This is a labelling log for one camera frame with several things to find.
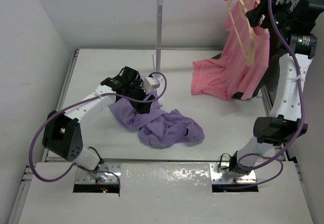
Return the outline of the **purple t shirt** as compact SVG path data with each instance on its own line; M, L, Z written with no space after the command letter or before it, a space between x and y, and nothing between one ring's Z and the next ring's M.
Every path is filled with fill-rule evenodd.
M116 121L126 129L137 132L141 143L165 149L177 143L196 144L205 139L201 126L183 116L177 109L170 113L162 110L156 101L150 112L139 114L127 99L120 99L108 106Z

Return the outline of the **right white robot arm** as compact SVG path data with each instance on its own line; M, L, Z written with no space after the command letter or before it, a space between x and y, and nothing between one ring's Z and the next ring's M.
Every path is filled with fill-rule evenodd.
M269 67L260 84L275 97L269 115L256 119L251 140L230 157L229 172L249 174L270 149L289 146L307 132L300 94L317 47L312 30L322 12L323 0L260 0L247 12L253 28L270 32Z

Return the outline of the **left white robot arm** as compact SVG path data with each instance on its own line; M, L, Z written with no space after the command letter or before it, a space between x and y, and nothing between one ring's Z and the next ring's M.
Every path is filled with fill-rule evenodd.
M89 170L95 170L101 159L83 145L82 127L122 95L135 99L131 106L139 113L147 113L151 100L148 93L159 87L152 76L142 79L139 72L124 67L115 77L104 79L97 88L83 99L84 103L64 110L45 127L43 146L59 157Z

